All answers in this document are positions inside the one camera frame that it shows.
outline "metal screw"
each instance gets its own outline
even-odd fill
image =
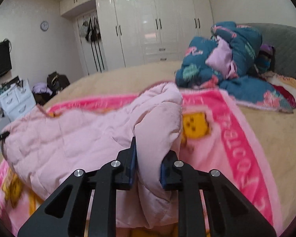
[[[220,172],[218,170],[214,169],[211,171],[211,175],[217,177],[217,176],[220,176]]]
[[[182,161],[176,161],[176,162],[174,162],[174,165],[176,167],[183,167],[184,163]]]
[[[119,161],[112,161],[111,162],[111,166],[112,167],[118,167],[118,166],[120,166],[121,165],[121,163],[119,162]]]
[[[83,175],[83,170],[81,170],[81,169],[77,169],[75,172],[74,172],[74,175],[75,176],[82,176]]]

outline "blue floral blanket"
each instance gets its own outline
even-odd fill
[[[256,67],[255,60],[262,44],[258,30],[234,22],[220,22],[212,26],[211,39],[195,37],[186,52],[182,67],[175,76],[179,87],[225,89],[238,103],[259,109],[292,113],[288,101],[275,88],[247,73]],[[224,76],[206,65],[205,61],[217,48],[215,36],[223,38],[230,46],[236,68],[233,78]]]

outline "white wall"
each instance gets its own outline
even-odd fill
[[[42,21],[49,29],[41,31]],[[12,71],[0,83],[19,75],[30,85],[46,82],[53,71],[66,74],[70,82],[83,76],[73,24],[59,13],[52,0],[4,0],[0,6],[0,42],[8,38]]]
[[[210,0],[214,22],[276,23],[296,27],[290,0]]]

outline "hanging bag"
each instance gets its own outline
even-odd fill
[[[89,21],[88,32],[87,32],[87,35],[85,36],[85,39],[87,40],[87,42],[95,42],[96,40],[96,32],[95,32],[95,28],[92,27],[91,18]]]
[[[79,27],[79,36],[84,38],[88,34],[88,22],[84,21],[82,26]]]

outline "pink comforter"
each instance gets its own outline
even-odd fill
[[[180,148],[182,95],[174,83],[155,86],[131,104],[106,114],[70,110],[59,118],[42,108],[8,125],[4,157],[46,199],[74,170],[99,169],[130,147],[136,136],[138,177],[131,191],[118,191],[116,226],[162,226],[177,222],[176,193],[163,191],[160,164]]]

